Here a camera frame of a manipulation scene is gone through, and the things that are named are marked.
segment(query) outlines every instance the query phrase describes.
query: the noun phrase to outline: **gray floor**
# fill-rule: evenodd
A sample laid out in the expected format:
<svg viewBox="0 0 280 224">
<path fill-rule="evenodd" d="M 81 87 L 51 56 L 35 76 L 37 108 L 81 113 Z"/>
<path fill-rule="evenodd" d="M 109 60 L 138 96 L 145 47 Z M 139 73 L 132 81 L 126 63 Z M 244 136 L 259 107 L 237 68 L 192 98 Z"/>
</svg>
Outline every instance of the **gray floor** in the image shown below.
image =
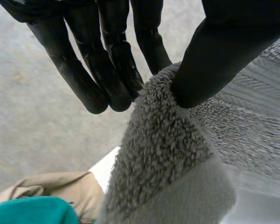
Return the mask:
<svg viewBox="0 0 280 224">
<path fill-rule="evenodd" d="M 173 62 L 203 18 L 200 0 L 165 1 L 160 33 Z M 147 81 L 132 14 L 127 38 Z M 87 170 L 117 145 L 131 110 L 89 114 L 28 27 L 0 6 L 0 190 L 33 174 Z"/>
</svg>

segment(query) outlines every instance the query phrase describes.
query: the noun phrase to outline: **gray fabric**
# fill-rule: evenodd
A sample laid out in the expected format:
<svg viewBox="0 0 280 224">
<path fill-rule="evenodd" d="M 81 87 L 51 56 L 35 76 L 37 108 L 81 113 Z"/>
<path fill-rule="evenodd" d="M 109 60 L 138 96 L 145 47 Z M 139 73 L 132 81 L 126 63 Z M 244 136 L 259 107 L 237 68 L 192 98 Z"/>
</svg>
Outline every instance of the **gray fabric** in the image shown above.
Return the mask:
<svg viewBox="0 0 280 224">
<path fill-rule="evenodd" d="M 178 67 L 162 70 L 140 92 L 99 224 L 218 223 L 234 204 L 215 149 L 172 95 Z"/>
<path fill-rule="evenodd" d="M 224 163 L 280 181 L 280 40 L 214 98 L 190 111 Z"/>
</svg>

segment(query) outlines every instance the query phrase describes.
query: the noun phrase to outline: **teal cloth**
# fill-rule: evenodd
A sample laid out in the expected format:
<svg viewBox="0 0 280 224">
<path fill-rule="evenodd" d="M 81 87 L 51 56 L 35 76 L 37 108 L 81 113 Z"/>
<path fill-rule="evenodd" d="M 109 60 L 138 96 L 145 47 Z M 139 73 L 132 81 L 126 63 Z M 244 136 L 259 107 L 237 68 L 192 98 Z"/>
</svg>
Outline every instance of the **teal cloth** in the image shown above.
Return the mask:
<svg viewBox="0 0 280 224">
<path fill-rule="evenodd" d="M 57 197 L 28 197 L 0 204 L 0 224 L 78 223 L 71 205 Z"/>
</svg>

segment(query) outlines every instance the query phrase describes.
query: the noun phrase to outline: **khaki fabric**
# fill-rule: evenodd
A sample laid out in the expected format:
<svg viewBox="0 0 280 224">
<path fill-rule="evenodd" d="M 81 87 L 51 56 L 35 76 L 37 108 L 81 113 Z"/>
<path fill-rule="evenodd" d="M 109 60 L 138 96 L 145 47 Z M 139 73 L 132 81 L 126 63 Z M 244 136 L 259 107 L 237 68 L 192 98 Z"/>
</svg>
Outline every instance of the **khaki fabric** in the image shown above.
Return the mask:
<svg viewBox="0 0 280 224">
<path fill-rule="evenodd" d="M 104 193 L 91 172 L 48 173 L 17 182 L 0 194 L 0 203 L 34 196 L 54 196 L 67 201 L 81 224 L 91 224 L 98 215 Z"/>
</svg>

